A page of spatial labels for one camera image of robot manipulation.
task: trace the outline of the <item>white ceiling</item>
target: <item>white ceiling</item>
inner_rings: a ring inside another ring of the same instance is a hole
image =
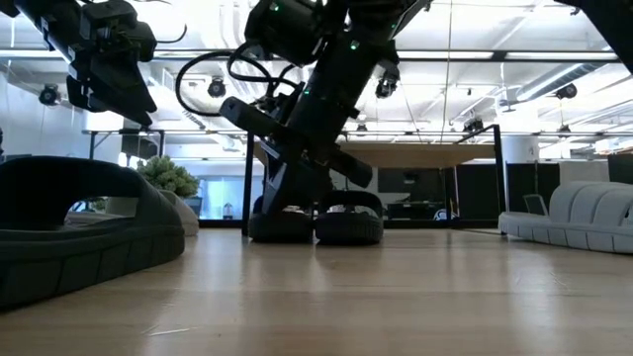
[[[243,43],[243,28],[255,1],[174,0],[174,3],[174,9],[156,3],[135,3],[135,6],[161,40],[177,38],[186,20],[190,31],[185,40],[160,47],[199,49],[235,48]],[[430,12],[418,14],[398,35],[397,46],[398,49],[411,50],[560,51],[605,48],[606,42],[587,16],[583,13],[571,16],[572,11],[572,8],[552,0],[435,0]],[[8,47],[42,47],[42,36],[24,18],[15,21],[0,18],[0,48]],[[176,61],[155,62],[145,65],[143,72],[160,81],[163,70],[175,74],[182,65],[182,62]],[[276,75],[285,63],[266,63],[266,66]],[[357,107],[370,123],[370,130],[438,131],[444,128],[448,131],[453,124],[453,128],[460,131],[468,116],[459,115],[466,109],[483,100],[475,115],[490,122],[502,121],[505,113],[496,105],[498,99],[502,99],[502,93],[496,99],[486,99],[488,95],[503,85],[515,87],[530,83],[558,66],[560,64],[507,63],[501,73],[499,63],[404,62],[400,65],[402,84],[393,97],[376,99],[373,94],[376,83],[371,82]],[[6,66],[0,66],[0,70],[3,69],[6,70]],[[245,64],[239,64],[236,69],[256,74]],[[65,71],[62,61],[13,60],[10,77],[14,83],[37,90],[45,82],[62,84]],[[190,76],[190,79],[208,81],[211,76],[218,75],[226,78],[223,62],[201,64],[192,73],[199,75]],[[309,75],[310,69],[304,68],[294,70],[288,77],[294,81],[306,81]],[[528,131],[552,131],[561,122],[581,122],[573,126],[573,130],[580,132],[633,124],[633,107],[625,105],[617,114],[606,115],[596,123],[591,120],[592,114],[632,99],[624,94],[633,92],[633,81],[601,91],[629,75],[623,65],[609,64],[576,82],[580,90],[576,99],[561,103],[558,99],[541,98],[515,107],[519,114],[513,113],[513,117],[519,118]],[[260,84],[239,83],[230,78],[226,79],[226,84],[229,95],[242,97],[245,101],[264,92]],[[205,85],[188,88],[187,95],[206,110],[216,109],[221,101],[209,98],[205,89]],[[159,114],[154,116],[157,125],[167,122],[170,128],[175,128],[174,125],[178,124],[174,123],[180,122],[183,130],[190,130],[192,124],[180,116],[182,110],[177,103],[163,99],[157,100],[160,106]],[[356,125],[350,122],[349,128],[354,130]],[[226,122],[220,121],[211,126],[229,127]]]

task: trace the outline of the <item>black cable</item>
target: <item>black cable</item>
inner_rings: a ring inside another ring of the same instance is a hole
[[[182,34],[180,35],[180,37],[176,40],[172,40],[172,41],[156,41],[157,44],[177,44],[179,42],[181,42],[185,36],[187,36],[187,32],[189,31],[189,28],[187,27],[187,24],[185,24],[185,28],[182,31]]]
[[[180,106],[182,106],[186,111],[188,111],[188,112],[190,112],[192,114],[195,114],[195,115],[202,116],[202,117],[208,117],[208,118],[221,117],[222,115],[220,115],[220,113],[205,113],[205,112],[201,112],[201,111],[196,110],[196,109],[190,107],[189,105],[187,105],[187,103],[185,103],[185,101],[182,98],[182,94],[180,92],[180,88],[181,88],[181,85],[182,85],[182,80],[185,77],[185,74],[187,74],[189,69],[191,69],[194,65],[196,65],[198,63],[201,63],[201,62],[203,62],[205,60],[210,60],[210,59],[213,59],[213,58],[223,57],[223,56],[231,57],[232,55],[234,55],[234,51],[230,51],[230,50],[212,51],[212,52],[209,52],[209,53],[201,54],[201,55],[195,57],[194,59],[190,60],[189,62],[187,62],[187,64],[183,65],[183,67],[178,72],[178,76],[176,76],[176,84],[175,84],[176,99],[178,100],[178,103],[180,104]],[[238,56],[237,59],[243,60],[243,61],[247,62],[248,64],[253,65],[259,71],[261,71],[264,74],[264,77],[260,77],[260,78],[271,78],[270,80],[274,82],[274,78],[272,78],[270,76],[270,73],[268,72],[268,70],[266,70],[266,68],[264,68],[264,66],[261,65],[259,62],[257,62],[255,59],[251,59],[251,58],[244,57],[244,56]]]
[[[132,0],[134,2],[137,3],[151,3],[151,2],[157,2],[157,3],[161,3],[161,4],[165,4],[165,5],[169,5],[171,7],[174,7],[174,4],[172,4],[171,2],[167,1],[167,0]],[[187,27],[187,24],[185,23],[185,26],[183,28],[182,34],[180,35],[180,37],[176,40],[169,40],[169,41],[156,41],[158,44],[164,44],[164,45],[170,45],[170,44],[177,44],[179,42],[181,42],[185,36],[187,36],[187,33],[189,32],[189,28]]]
[[[221,117],[222,115],[220,115],[219,113],[205,113],[187,105],[187,103],[185,103],[185,101],[182,98],[182,94],[180,93],[180,86],[182,84],[182,79],[185,77],[185,74],[187,74],[187,71],[189,71],[189,69],[191,69],[194,65],[200,62],[203,62],[205,60],[209,60],[209,59],[213,59],[213,58],[217,58],[221,56],[231,56],[231,55],[232,55],[232,52],[230,50],[213,51],[213,52],[201,54],[195,57],[194,59],[190,60],[189,62],[187,62],[187,64],[183,65],[183,67],[178,72],[178,76],[176,76],[176,85],[175,85],[176,99],[178,100],[178,103],[180,104],[180,106],[182,106],[186,111],[192,114],[200,115],[202,117],[208,117],[208,118]]]
[[[279,77],[278,79],[284,79],[284,77],[286,76],[286,74],[288,74],[291,70],[295,69],[295,64],[289,64],[287,65],[282,71],[281,73],[279,73]],[[275,89],[273,89],[273,92],[275,90],[277,90],[277,88],[279,88],[279,86],[281,85],[281,81],[276,80],[275,81]]]
[[[247,60],[250,58],[242,55],[247,49],[249,49],[250,47],[254,45],[256,45],[256,43],[246,42],[245,44],[242,44],[241,46],[239,46],[235,50],[235,52],[232,53],[232,55],[228,58],[228,62],[226,63],[226,69],[228,70],[228,75],[230,75],[232,78],[236,80],[241,80],[245,82],[268,83],[268,90],[266,90],[267,96],[272,96],[275,92],[276,85],[278,86],[279,84],[286,84],[286,85],[290,85],[293,88],[297,88],[298,84],[293,83],[292,81],[288,79],[284,79],[282,77],[273,78],[268,72],[268,70],[266,70],[266,68],[264,68],[261,64],[255,61],[255,63],[257,63],[257,65],[255,65],[253,62]],[[252,75],[241,75],[241,74],[237,74],[233,72],[231,68],[236,60],[244,60],[250,64],[255,65],[257,69],[259,69],[262,72],[262,74],[264,74],[264,76],[261,77],[261,76],[252,76]]]

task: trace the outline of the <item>wooden floor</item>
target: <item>wooden floor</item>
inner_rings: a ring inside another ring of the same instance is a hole
[[[0,355],[631,355],[633,257],[390,231],[382,247],[245,243],[0,314]]]

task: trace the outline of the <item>wall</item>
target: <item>wall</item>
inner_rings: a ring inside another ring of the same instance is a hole
[[[90,136],[83,134],[86,113],[64,106],[40,104],[38,97],[9,84],[0,75],[0,128],[5,154],[84,157],[89,154]],[[121,139],[110,139],[96,151],[97,159],[117,162]]]
[[[175,159],[174,162],[182,167],[185,167],[187,171],[196,177],[211,177],[211,176],[244,176],[244,170],[246,167],[245,160],[241,161],[183,161]],[[253,161],[253,177],[264,175],[264,165],[258,160]]]
[[[369,183],[369,186],[367,186],[367,188],[361,188],[350,182],[349,189],[367,191],[367,192],[373,193],[376,196],[378,196],[378,198],[380,198],[380,200],[383,202],[383,206],[389,203],[393,203],[397,200],[404,199],[408,196],[408,194],[399,194],[399,193],[379,193],[378,192],[378,168],[373,168],[373,172],[374,172],[374,177],[372,178],[372,181]],[[334,184],[334,187],[336,187],[337,189],[345,188],[345,177],[342,174],[339,174],[338,172],[330,171],[330,176],[332,177],[332,183]]]

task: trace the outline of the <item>metal pole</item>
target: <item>metal pole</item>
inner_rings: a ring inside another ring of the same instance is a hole
[[[457,214],[458,217],[462,217],[461,212],[460,212],[460,205],[459,205],[459,182],[457,181],[457,166],[453,167],[453,185],[455,187],[455,206],[457,206],[457,209],[455,210],[455,213]]]
[[[99,148],[99,146],[101,145],[101,143],[103,143],[103,141],[105,141],[108,137],[110,137],[112,133],[106,133],[105,136],[103,136],[103,138],[99,139],[99,142],[94,144],[95,149]]]
[[[505,193],[505,162],[503,161],[503,152],[501,150],[501,129],[499,125],[493,127],[495,134],[495,164],[497,166],[497,194],[498,194],[498,211],[504,213],[507,211],[507,195]]]
[[[268,166],[264,164],[264,179],[261,180],[262,188],[261,195],[266,193],[266,179],[268,178]]]
[[[97,137],[97,133],[90,133],[90,153],[88,153],[88,158],[90,160],[95,159],[95,138]]]
[[[158,145],[158,156],[162,157],[165,154],[165,131],[161,130],[158,132],[160,134],[160,143]]]
[[[451,228],[453,225],[453,209],[451,207],[452,187],[448,180],[448,168],[442,168],[442,175],[444,177],[444,205],[446,206],[446,227]]]
[[[250,219],[250,191],[253,183],[253,155],[255,135],[249,133],[246,141],[246,169],[244,170],[244,201],[241,210],[241,234],[248,236],[248,219]]]

